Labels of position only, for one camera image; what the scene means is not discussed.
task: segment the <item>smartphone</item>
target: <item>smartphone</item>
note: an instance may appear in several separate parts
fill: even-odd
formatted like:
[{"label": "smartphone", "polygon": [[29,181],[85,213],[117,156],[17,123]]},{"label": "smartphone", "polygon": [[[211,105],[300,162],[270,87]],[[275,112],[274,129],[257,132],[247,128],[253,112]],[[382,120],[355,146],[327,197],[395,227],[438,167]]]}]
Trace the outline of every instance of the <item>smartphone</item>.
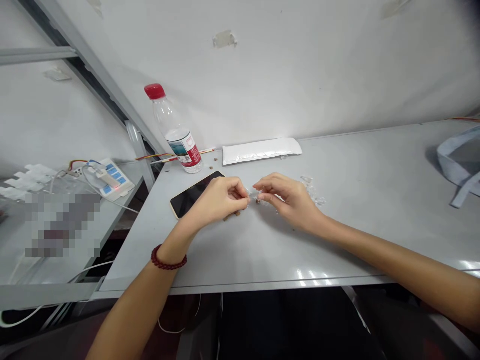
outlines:
[{"label": "smartphone", "polygon": [[171,209],[173,210],[177,220],[180,220],[185,216],[186,213],[189,212],[189,210],[204,193],[205,189],[213,179],[224,177],[225,175],[221,174],[219,171],[216,171],[170,200]]}]

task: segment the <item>hand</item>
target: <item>hand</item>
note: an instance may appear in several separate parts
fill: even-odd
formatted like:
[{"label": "hand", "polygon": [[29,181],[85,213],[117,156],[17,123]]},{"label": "hand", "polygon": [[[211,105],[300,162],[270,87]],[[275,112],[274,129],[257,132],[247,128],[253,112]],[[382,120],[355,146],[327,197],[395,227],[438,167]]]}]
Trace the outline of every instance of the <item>hand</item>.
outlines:
[{"label": "hand", "polygon": [[312,201],[305,185],[285,175],[274,172],[253,187],[263,191],[258,195],[260,200],[272,204],[293,227],[307,233],[315,234],[318,222],[327,218]]},{"label": "hand", "polygon": [[203,228],[245,210],[249,203],[249,193],[238,177],[216,177],[183,218]]}]

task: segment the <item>gray bag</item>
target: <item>gray bag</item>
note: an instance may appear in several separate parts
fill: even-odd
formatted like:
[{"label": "gray bag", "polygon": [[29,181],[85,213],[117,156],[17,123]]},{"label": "gray bag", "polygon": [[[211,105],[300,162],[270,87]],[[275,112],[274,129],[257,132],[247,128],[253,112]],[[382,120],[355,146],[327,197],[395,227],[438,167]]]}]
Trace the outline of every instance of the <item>gray bag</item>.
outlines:
[{"label": "gray bag", "polygon": [[[452,159],[452,154],[461,146],[474,140],[480,139],[480,126],[471,128],[455,135],[441,144],[436,150],[443,175],[455,185],[461,187],[458,194],[450,203],[454,208],[460,209],[469,193],[480,197],[480,172],[471,174],[458,162]],[[480,150],[475,151],[475,162],[480,165]]]}]

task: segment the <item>finger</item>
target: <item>finger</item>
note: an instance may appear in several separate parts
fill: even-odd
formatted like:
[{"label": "finger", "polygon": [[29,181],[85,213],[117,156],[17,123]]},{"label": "finger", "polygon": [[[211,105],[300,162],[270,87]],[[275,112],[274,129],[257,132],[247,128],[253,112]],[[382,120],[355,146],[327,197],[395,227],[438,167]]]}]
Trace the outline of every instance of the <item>finger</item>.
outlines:
[{"label": "finger", "polygon": [[226,177],[225,178],[227,181],[227,186],[229,189],[235,189],[235,191],[242,197],[242,198],[248,198],[249,197],[249,192],[245,188],[244,184],[242,183],[242,180],[240,180],[239,177]]},{"label": "finger", "polygon": [[236,191],[229,191],[229,194],[228,194],[228,195],[229,195],[229,196],[232,196],[234,200],[241,200],[241,199],[243,199],[243,197],[241,197],[241,196],[239,195],[239,193],[236,192]]},{"label": "finger", "polygon": [[275,177],[264,177],[262,180],[253,185],[253,187],[259,191],[265,190],[267,193],[276,191],[277,193],[281,194],[288,189],[288,182]]},{"label": "finger", "polygon": [[279,213],[282,213],[282,211],[285,209],[285,207],[288,206],[286,203],[284,203],[278,197],[276,197],[275,195],[272,195],[270,193],[261,193],[260,195],[258,195],[258,198],[260,200],[264,200],[267,203],[272,204],[275,207],[275,209],[278,210]]},{"label": "finger", "polygon": [[249,206],[249,203],[250,203],[249,197],[242,198],[240,200],[232,200],[230,202],[230,208],[229,208],[230,214],[237,212],[239,210],[245,210]]},{"label": "finger", "polygon": [[260,181],[271,180],[271,179],[279,179],[279,180],[284,180],[284,181],[287,181],[287,182],[292,181],[292,179],[289,178],[288,176],[285,176],[285,175],[283,175],[281,173],[278,173],[278,172],[273,172],[270,175],[264,176],[264,177],[261,178]]},{"label": "finger", "polygon": [[289,178],[288,176],[285,176],[279,172],[274,172],[272,174],[270,174],[270,176],[274,179],[280,179],[280,180],[285,180],[285,181],[291,181],[293,179]]},{"label": "finger", "polygon": [[276,191],[274,189],[270,190],[270,191],[266,191],[266,190],[263,190],[263,193],[268,193],[268,194],[272,194],[272,195],[278,195],[283,201],[285,201],[286,199],[286,196],[282,196],[282,194],[279,192],[279,191]]}]

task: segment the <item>red bottle cap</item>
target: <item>red bottle cap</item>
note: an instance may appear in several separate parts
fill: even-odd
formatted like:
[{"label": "red bottle cap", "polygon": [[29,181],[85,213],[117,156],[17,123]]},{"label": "red bottle cap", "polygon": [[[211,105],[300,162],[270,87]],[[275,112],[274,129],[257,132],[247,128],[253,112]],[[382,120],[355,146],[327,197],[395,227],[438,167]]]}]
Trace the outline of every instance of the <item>red bottle cap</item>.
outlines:
[{"label": "red bottle cap", "polygon": [[166,96],[165,90],[160,84],[150,84],[145,86],[145,92],[150,100],[157,100]]}]

